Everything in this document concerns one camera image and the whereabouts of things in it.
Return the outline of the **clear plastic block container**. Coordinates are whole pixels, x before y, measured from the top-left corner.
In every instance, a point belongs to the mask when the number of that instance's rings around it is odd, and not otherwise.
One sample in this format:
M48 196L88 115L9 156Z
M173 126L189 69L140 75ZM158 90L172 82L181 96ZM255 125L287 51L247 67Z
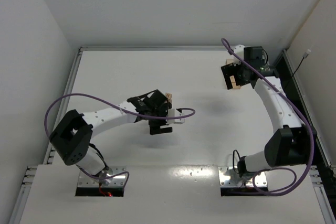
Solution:
M228 64L231 64L231 63L233 63L234 62L234 60L233 59L226 59L226 61L225 61L225 65L228 65ZM235 80L235 77L234 76L230 76L230 81L231 81L231 84L232 84L232 86L233 86L233 89L240 89L241 88L241 86L238 86L237 84L236 84L236 80Z

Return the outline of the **wood block with bars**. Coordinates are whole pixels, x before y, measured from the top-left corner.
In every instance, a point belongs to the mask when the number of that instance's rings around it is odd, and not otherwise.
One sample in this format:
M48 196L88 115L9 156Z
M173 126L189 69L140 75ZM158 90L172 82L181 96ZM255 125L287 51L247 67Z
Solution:
M166 96L169 100L172 99L172 94L171 94L171 93L166 93L165 96Z

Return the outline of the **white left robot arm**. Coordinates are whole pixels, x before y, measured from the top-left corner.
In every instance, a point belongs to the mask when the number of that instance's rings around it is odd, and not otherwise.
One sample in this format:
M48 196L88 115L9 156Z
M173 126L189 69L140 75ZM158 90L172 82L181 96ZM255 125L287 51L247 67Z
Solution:
M109 167L91 143L98 134L114 127L147 120L150 134L171 133L173 116L181 115L172 108L171 99L159 90L131 97L118 104L94 112L68 111L50 134L49 140L67 166L76 165L93 177L103 178Z

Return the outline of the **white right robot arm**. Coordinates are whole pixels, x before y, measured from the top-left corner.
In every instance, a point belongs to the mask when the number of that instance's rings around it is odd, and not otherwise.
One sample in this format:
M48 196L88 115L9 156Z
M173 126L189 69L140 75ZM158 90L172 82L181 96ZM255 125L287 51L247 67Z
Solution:
M237 58L221 67L228 89L251 85L261 98L273 127L273 136L264 149L256 154L240 157L237 172L240 176L262 169L307 164L313 154L311 147L317 136L314 129L308 132L306 123L288 104L279 74L274 66L264 59L261 46L234 47Z

